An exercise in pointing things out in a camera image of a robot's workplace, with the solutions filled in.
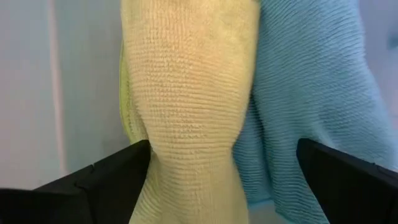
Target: blue microfiber cloth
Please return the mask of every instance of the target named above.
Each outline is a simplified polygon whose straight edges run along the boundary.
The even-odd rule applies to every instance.
[[[273,200],[292,223],[328,223],[296,159],[300,138],[397,169],[363,42],[356,1],[262,1],[252,98],[234,146],[249,206]]]

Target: yellow towel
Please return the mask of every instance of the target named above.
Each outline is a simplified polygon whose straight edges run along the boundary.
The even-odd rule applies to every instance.
[[[231,149],[252,84],[259,3],[121,0],[121,18],[122,117],[153,148],[130,223],[248,223]]]

